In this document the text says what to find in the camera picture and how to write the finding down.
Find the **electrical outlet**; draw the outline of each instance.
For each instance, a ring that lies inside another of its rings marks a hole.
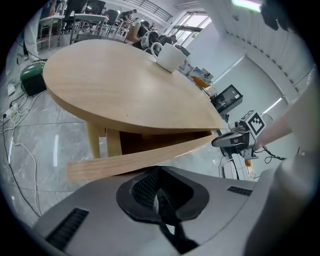
[[[6,122],[10,117],[12,118],[18,110],[18,104],[14,103],[11,108],[9,108],[2,116],[5,115],[3,122]]]

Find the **ceiling light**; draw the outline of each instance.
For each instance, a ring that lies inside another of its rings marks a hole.
[[[241,6],[244,8],[248,8],[250,10],[253,10],[253,11],[256,11],[259,13],[261,12],[261,10],[260,10],[261,4],[257,3],[257,2],[252,2],[252,1],[248,1],[248,0],[232,0],[232,3],[235,6]]]
[[[279,98],[275,103],[272,104],[271,107],[269,107],[266,111],[264,111],[262,114],[267,113],[270,109],[272,109],[275,105],[277,105],[282,100],[282,97]]]

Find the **gray floor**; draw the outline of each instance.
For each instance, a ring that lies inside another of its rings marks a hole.
[[[49,58],[60,48],[52,48],[50,51],[43,50],[39,56],[41,58]],[[20,65],[20,69],[22,70],[28,64],[28,61],[23,62]],[[21,93],[17,89],[9,97],[5,82],[2,82],[2,85],[0,85],[1,115],[9,108],[10,102],[20,96]],[[23,107],[28,107],[32,100],[33,98],[28,98]],[[8,121],[4,125],[4,129],[12,126],[13,123]],[[24,144],[36,159],[37,194],[41,214],[44,214],[59,201],[90,182],[90,180],[68,182],[66,173],[68,162],[93,159],[84,121],[59,107],[47,91],[37,98],[29,114],[14,130],[14,135],[12,133],[12,130],[5,132],[5,144],[9,151],[10,163],[22,193],[34,208],[34,161],[22,146],[12,145],[12,141]],[[6,159],[2,134],[0,136],[0,147],[2,191],[16,216],[28,225],[33,226],[38,217],[23,200],[13,180]],[[100,149],[101,155],[105,156],[106,140],[104,138],[100,139]],[[175,166],[196,173],[219,176],[218,166],[221,158],[220,149],[213,148],[209,143],[194,152],[159,164]]]

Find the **table leg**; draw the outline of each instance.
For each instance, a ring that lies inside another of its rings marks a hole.
[[[40,41],[42,41],[42,23],[40,24]]]
[[[78,39],[78,38],[79,38],[79,31],[80,31],[80,28],[81,28],[82,24],[83,24],[83,20],[80,20],[79,26],[78,26],[78,28],[76,28],[75,39]]]
[[[51,44],[51,34],[52,34],[52,26],[54,25],[54,19],[51,19],[50,27],[49,27],[49,41],[48,41],[48,49],[50,51],[50,44]]]
[[[72,29],[71,29],[71,34],[70,34],[70,43],[69,43],[69,45],[72,44],[72,39],[73,39],[73,35],[74,35],[75,24],[76,24],[76,18],[74,18],[74,20],[73,20]]]
[[[104,25],[104,22],[102,21],[101,23],[100,23],[100,27],[99,27],[99,30],[98,30],[98,36],[97,36],[97,39],[99,39],[99,37],[100,37],[100,33],[101,33],[101,37],[102,37],[102,32],[101,32],[101,30],[102,30],[102,26]]]
[[[106,129],[106,152],[108,157],[122,155],[120,132],[118,130]]]
[[[85,122],[86,134],[88,136],[91,153],[94,159],[100,158],[100,144],[97,125],[91,122]]]
[[[128,24],[128,28],[127,28],[127,30],[126,30],[126,32],[125,32],[125,34],[124,34],[124,39],[123,39],[124,42],[126,41],[126,38],[127,38],[127,35],[128,35],[128,32],[129,32],[130,27],[131,27],[131,24],[129,23],[129,24]]]
[[[58,24],[57,24],[57,28],[58,28],[58,42],[57,42],[57,45],[58,45],[58,47],[60,46],[60,36],[61,36],[62,23],[63,23],[63,20],[59,19],[58,20]]]
[[[124,22],[122,21],[121,24],[118,26],[118,28],[116,29],[114,35],[113,35],[113,39],[116,38],[116,35],[118,34],[119,30],[121,29],[122,25],[124,24]]]

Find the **window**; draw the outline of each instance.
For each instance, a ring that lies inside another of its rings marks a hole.
[[[169,36],[175,35],[176,44],[187,47],[210,22],[211,19],[205,12],[187,12],[173,27]]]

